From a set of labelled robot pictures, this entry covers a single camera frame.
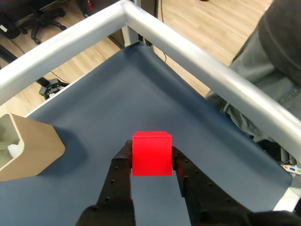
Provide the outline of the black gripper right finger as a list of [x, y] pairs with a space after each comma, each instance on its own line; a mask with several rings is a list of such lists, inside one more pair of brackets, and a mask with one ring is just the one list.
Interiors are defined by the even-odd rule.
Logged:
[[172, 147], [172, 166], [192, 226], [250, 226], [252, 213]]

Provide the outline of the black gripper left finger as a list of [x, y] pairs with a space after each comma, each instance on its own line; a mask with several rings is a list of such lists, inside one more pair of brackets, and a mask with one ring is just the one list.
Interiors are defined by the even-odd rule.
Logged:
[[87, 207], [79, 217], [78, 226], [135, 226], [131, 197], [130, 171], [132, 140], [111, 160], [111, 165], [96, 204]]

